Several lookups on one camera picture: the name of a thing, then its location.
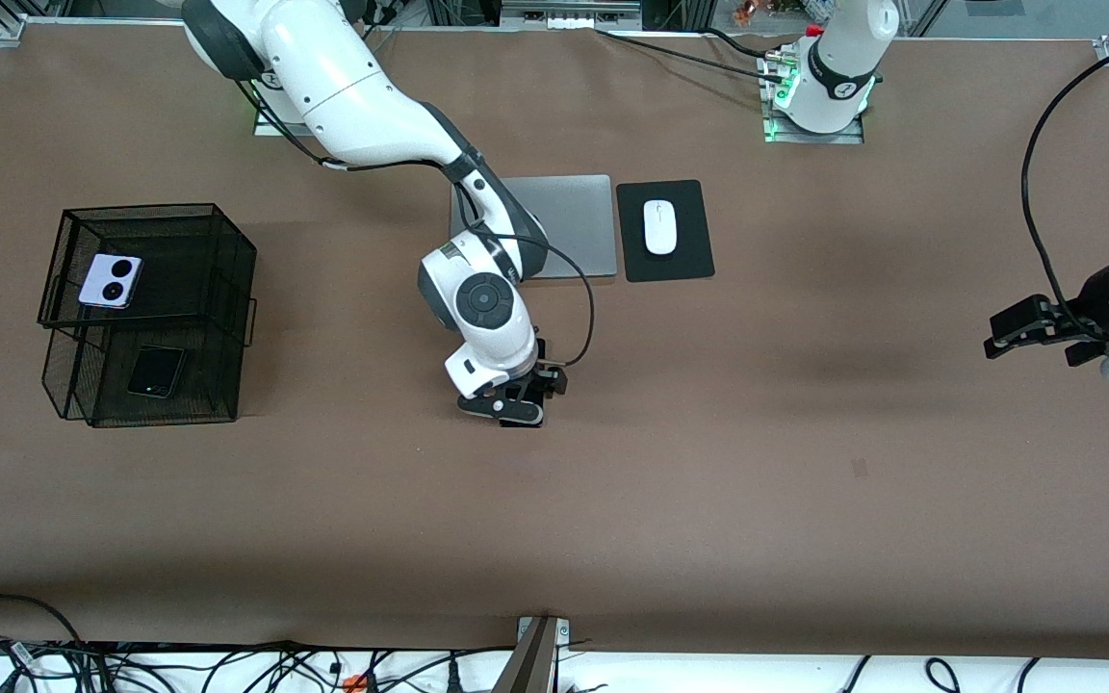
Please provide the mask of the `lilac flip phone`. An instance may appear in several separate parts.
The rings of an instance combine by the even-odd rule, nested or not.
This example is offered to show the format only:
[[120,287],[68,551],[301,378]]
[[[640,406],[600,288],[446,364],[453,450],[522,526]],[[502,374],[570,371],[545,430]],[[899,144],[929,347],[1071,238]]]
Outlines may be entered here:
[[142,276],[142,258],[98,253],[93,256],[78,300],[84,306],[124,310]]

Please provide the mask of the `silver closed laptop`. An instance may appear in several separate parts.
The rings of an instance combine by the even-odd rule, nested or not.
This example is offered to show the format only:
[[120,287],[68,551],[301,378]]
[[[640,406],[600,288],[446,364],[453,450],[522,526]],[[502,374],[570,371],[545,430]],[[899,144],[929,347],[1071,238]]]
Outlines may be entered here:
[[[465,232],[461,211],[494,234],[512,271],[499,268],[490,249],[481,248],[481,237]],[[427,285],[434,285],[436,273],[467,273],[472,262],[511,284],[615,275],[610,179],[603,174],[499,177],[481,167],[454,188],[451,216],[449,240],[419,264]]]

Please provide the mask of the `white computer mouse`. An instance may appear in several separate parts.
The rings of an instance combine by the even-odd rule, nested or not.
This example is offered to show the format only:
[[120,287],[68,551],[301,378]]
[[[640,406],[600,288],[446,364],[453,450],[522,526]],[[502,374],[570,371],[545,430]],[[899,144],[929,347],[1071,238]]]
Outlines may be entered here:
[[673,202],[647,200],[642,207],[644,249],[653,256],[669,256],[678,246],[678,217]]

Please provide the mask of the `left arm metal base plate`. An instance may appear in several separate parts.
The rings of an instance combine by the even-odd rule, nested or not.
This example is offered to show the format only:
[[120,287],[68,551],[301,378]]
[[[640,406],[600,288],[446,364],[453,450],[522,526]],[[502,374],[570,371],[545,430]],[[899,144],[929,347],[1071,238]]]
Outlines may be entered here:
[[859,145],[865,141],[861,118],[854,118],[848,128],[833,133],[815,133],[798,128],[787,114],[771,113],[764,116],[764,139],[769,143],[813,145]]

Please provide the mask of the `black mesh two-tier tray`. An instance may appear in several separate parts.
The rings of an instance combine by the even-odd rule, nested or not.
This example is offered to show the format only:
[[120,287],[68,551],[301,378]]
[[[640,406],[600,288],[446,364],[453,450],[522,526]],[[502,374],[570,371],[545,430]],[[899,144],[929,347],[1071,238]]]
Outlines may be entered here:
[[[142,258],[124,310],[78,300],[98,253]],[[42,386],[58,416],[92,428],[233,422],[256,259],[213,203],[65,210],[37,316],[49,333]],[[171,398],[128,394],[142,344],[186,350]]]

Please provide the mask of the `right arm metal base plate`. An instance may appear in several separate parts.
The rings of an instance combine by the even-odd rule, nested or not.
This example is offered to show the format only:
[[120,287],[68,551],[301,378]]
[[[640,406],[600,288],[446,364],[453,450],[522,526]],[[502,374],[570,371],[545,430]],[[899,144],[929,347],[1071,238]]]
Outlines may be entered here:
[[[301,118],[301,113],[289,102],[285,102],[285,104],[272,104],[272,106],[273,114],[281,119],[283,128],[286,128],[291,135],[295,137],[314,137],[311,128],[305,124]],[[255,118],[254,135],[258,137],[279,137],[282,133],[277,128],[273,128],[273,124],[264,114],[260,113]]]

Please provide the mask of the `black flip phone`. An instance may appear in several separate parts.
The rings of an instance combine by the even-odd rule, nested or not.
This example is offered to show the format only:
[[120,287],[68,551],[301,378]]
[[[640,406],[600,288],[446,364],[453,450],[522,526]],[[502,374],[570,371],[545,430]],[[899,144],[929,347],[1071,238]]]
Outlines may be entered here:
[[176,391],[186,350],[173,346],[142,344],[129,373],[126,391],[138,398],[171,398]]

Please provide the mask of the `black mouse pad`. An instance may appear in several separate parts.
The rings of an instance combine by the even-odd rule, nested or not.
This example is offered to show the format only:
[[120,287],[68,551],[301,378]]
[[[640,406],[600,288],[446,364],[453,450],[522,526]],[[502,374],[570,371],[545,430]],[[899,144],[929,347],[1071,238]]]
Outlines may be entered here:
[[[647,200],[674,203],[679,240],[672,255],[653,256],[644,249],[642,207]],[[619,184],[615,202],[628,281],[685,281],[713,276],[711,238],[700,181]]]

